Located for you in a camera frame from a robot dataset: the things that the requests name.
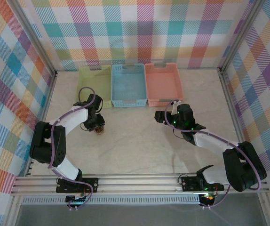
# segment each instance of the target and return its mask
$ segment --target green basket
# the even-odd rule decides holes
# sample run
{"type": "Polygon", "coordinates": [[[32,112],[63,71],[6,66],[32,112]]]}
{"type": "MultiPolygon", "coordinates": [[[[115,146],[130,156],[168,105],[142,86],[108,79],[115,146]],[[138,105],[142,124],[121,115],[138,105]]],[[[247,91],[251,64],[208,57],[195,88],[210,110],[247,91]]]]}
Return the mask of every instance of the green basket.
{"type": "MultiPolygon", "coordinates": [[[[77,101],[79,90],[84,86],[94,89],[95,93],[103,99],[103,108],[112,107],[111,103],[111,65],[88,66],[79,69],[77,87],[77,101]]],[[[83,89],[80,100],[86,101],[92,91],[83,89]]]]}

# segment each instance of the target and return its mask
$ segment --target checkered backdrop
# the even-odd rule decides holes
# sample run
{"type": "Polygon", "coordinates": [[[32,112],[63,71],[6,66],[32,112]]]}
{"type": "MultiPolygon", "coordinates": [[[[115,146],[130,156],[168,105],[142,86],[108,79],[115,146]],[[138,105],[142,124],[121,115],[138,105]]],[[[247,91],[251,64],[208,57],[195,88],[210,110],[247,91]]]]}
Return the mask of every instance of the checkered backdrop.
{"type": "Polygon", "coordinates": [[[258,152],[270,186],[270,0],[236,53],[226,80],[245,138],[258,152]]]}
{"type": "Polygon", "coordinates": [[[217,67],[253,0],[19,2],[56,68],[77,70],[150,62],[217,67]]]}
{"type": "Polygon", "coordinates": [[[0,224],[22,176],[51,75],[5,0],[0,0],[0,224]]]}

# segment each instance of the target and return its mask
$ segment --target storage tray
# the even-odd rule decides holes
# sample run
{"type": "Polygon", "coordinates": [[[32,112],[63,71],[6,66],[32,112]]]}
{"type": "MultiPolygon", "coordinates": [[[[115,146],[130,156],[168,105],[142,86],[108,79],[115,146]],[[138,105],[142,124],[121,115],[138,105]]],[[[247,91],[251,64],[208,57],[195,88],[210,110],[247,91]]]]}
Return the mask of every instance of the storage tray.
{"type": "Polygon", "coordinates": [[[113,65],[111,84],[114,107],[146,105],[147,92],[143,64],[113,65]]]}
{"type": "MultiPolygon", "coordinates": [[[[91,87],[97,95],[103,99],[103,108],[112,107],[111,103],[111,66],[88,66],[79,70],[77,87],[77,101],[79,101],[79,90],[84,87],[91,87]]],[[[86,101],[92,93],[89,89],[83,89],[80,94],[81,101],[86,101]]]]}
{"type": "Polygon", "coordinates": [[[150,107],[166,106],[173,99],[183,100],[183,89],[176,63],[145,65],[150,107]]]}

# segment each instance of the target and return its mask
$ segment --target table surface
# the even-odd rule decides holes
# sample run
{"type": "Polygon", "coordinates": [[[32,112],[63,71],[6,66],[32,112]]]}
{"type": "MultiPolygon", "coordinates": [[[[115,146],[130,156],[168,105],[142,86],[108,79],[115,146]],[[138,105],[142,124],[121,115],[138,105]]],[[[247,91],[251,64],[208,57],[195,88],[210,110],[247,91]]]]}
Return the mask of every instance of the table surface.
{"type": "MultiPolygon", "coordinates": [[[[191,105],[196,123],[213,133],[237,141],[216,70],[179,70],[183,103],[191,105]]],[[[76,100],[78,72],[60,72],[46,121],[58,118],[76,100]]],[[[83,174],[187,173],[222,161],[207,149],[173,135],[154,120],[164,107],[108,108],[101,111],[104,133],[82,131],[77,126],[66,138],[66,156],[83,174]]],[[[32,175],[53,174],[35,161],[32,175]]]]}

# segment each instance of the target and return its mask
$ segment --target purple cable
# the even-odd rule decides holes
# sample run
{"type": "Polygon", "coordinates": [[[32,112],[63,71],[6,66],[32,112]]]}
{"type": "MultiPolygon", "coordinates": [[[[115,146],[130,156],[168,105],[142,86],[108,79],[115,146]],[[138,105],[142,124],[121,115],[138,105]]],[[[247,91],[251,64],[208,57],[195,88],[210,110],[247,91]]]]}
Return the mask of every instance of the purple cable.
{"type": "Polygon", "coordinates": [[[164,110],[164,118],[165,118],[165,122],[166,122],[170,127],[172,127],[174,130],[177,130],[177,131],[179,131],[179,132],[196,132],[196,133],[206,134],[206,135],[208,135],[208,136],[214,137],[214,138],[218,139],[219,141],[222,141],[223,143],[226,143],[227,145],[229,145],[229,146],[235,148],[235,149],[236,149],[238,152],[240,152],[240,153],[243,155],[243,157],[247,160],[247,162],[248,162],[249,165],[251,166],[251,168],[252,168],[254,174],[256,175],[258,186],[257,186],[257,188],[249,188],[249,189],[250,189],[250,190],[254,190],[254,191],[259,191],[259,190],[261,189],[261,187],[262,187],[262,185],[261,185],[261,178],[260,178],[260,176],[259,176],[259,174],[258,174],[258,172],[257,172],[257,170],[256,170],[256,168],[255,168],[255,166],[254,166],[253,163],[251,162],[251,160],[248,158],[248,156],[247,156],[240,148],[238,148],[237,146],[235,146],[235,145],[232,144],[232,143],[229,143],[229,141],[227,141],[227,140],[225,140],[225,139],[223,139],[223,138],[221,138],[221,137],[218,137],[218,136],[215,135],[215,134],[207,133],[207,132],[200,131],[200,130],[183,130],[183,129],[177,129],[177,128],[175,128],[173,125],[171,125],[171,124],[168,122],[168,120],[167,120],[167,109],[168,109],[168,107],[171,105],[171,103],[173,103],[174,101],[179,101],[179,100],[178,100],[178,99],[172,100],[172,101],[170,101],[170,102],[168,103],[168,105],[165,107],[165,110],[164,110]]]}
{"type": "Polygon", "coordinates": [[[85,202],[79,206],[79,209],[82,208],[82,207],[88,202],[88,200],[90,199],[90,197],[92,196],[92,194],[93,194],[93,187],[92,187],[90,184],[88,184],[88,183],[81,182],[81,181],[75,181],[75,180],[71,180],[71,179],[69,179],[69,178],[63,177],[61,174],[59,174],[58,172],[56,172],[55,170],[52,169],[52,167],[53,167],[52,164],[53,164],[54,161],[55,161],[54,129],[55,129],[55,126],[57,125],[57,123],[58,123],[60,120],[62,120],[63,118],[65,118],[67,115],[69,115],[69,114],[71,114],[71,113],[73,113],[73,112],[76,112],[76,111],[78,111],[78,110],[84,109],[85,107],[90,106],[90,105],[94,102],[94,100],[95,100],[95,91],[94,91],[92,88],[90,88],[90,87],[86,87],[86,86],[85,86],[85,87],[82,87],[82,88],[79,90],[79,96],[80,96],[80,92],[81,92],[83,89],[90,89],[90,90],[93,92],[93,98],[92,98],[92,100],[91,100],[88,104],[86,104],[86,105],[84,105],[84,106],[82,106],[82,107],[79,107],[79,108],[77,108],[77,109],[70,110],[69,112],[66,112],[66,113],[63,114],[58,120],[56,120],[55,123],[54,123],[54,124],[52,125],[52,127],[51,127],[51,132],[50,132],[50,139],[51,139],[51,159],[50,159],[50,163],[49,163],[49,166],[48,166],[48,169],[51,169],[56,175],[58,175],[58,176],[59,176],[60,178],[62,178],[62,179],[67,180],[67,181],[70,181],[70,182],[73,182],[73,183],[77,183],[77,184],[87,185],[88,187],[90,187],[90,195],[89,195],[89,197],[85,200],[85,202]]]}

